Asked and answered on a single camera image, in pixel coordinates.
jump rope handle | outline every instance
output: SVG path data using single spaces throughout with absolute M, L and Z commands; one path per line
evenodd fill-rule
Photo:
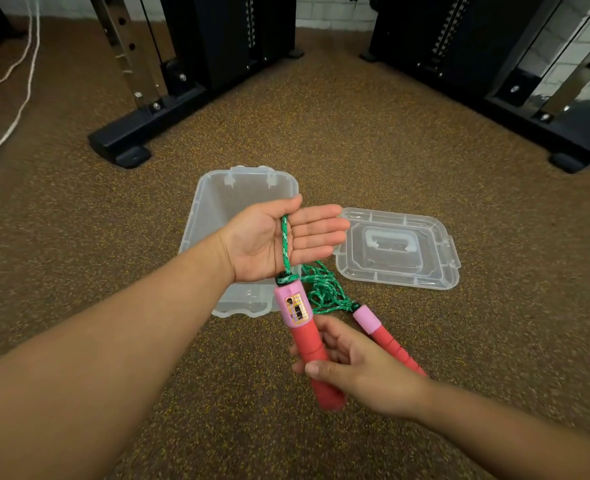
M 366 305 L 360 306 L 352 313 L 357 323 L 368 333 L 375 343 L 382 347 L 386 352 L 395 357 L 399 362 L 403 363 L 409 369 L 425 376 L 426 372 L 416 363 L 408 352 L 403 349 L 401 345 L 393 338 L 390 333 L 384 328 L 379 319 L 375 316 L 370 308 Z
M 278 286 L 275 288 L 275 297 L 282 311 L 282 319 L 291 331 L 304 364 L 312 360 L 328 360 L 301 281 Z M 346 404 L 346 396 L 335 386 L 315 379 L 310 379 L 310 383 L 317 403 L 323 410 L 337 411 Z

coiled green rope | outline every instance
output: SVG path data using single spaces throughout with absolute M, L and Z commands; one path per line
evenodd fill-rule
M 287 285 L 297 280 L 303 283 L 312 285 L 311 290 L 307 293 L 308 301 L 313 307 L 314 314 L 326 314 L 344 310 L 346 312 L 354 312 L 359 308 L 359 304 L 350 299 L 335 275 L 323 265 L 321 261 L 317 261 L 317 266 L 302 265 L 302 276 L 294 274 L 291 269 L 291 261 L 289 260 L 289 234 L 287 216 L 282 217 L 282 251 L 284 257 L 284 272 L 277 277 L 279 285 Z

fingernail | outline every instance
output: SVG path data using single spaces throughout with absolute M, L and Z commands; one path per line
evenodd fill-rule
M 304 370 L 307 376 L 317 377 L 317 374 L 319 374 L 319 365 L 316 362 L 308 362 Z

person's left arm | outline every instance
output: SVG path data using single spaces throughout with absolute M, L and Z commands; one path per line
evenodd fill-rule
M 301 197 L 254 205 L 146 278 L 0 358 L 0 478 L 98 477 L 150 412 L 228 285 L 327 257 L 347 222 Z

hand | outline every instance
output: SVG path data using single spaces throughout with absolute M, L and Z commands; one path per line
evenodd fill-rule
M 282 216 L 288 215 L 289 259 L 292 266 L 327 258 L 346 240 L 350 223 L 337 217 L 339 205 L 300 209 L 301 195 L 257 203 L 219 230 L 236 282 L 272 278 L 284 270 Z
M 363 333 L 331 315 L 315 315 L 330 361 L 306 364 L 310 378 L 328 382 L 370 409 L 389 416 L 417 419 L 432 381 L 404 367 Z M 298 355 L 291 345 L 291 355 Z M 292 365 L 304 372 L 300 359 Z

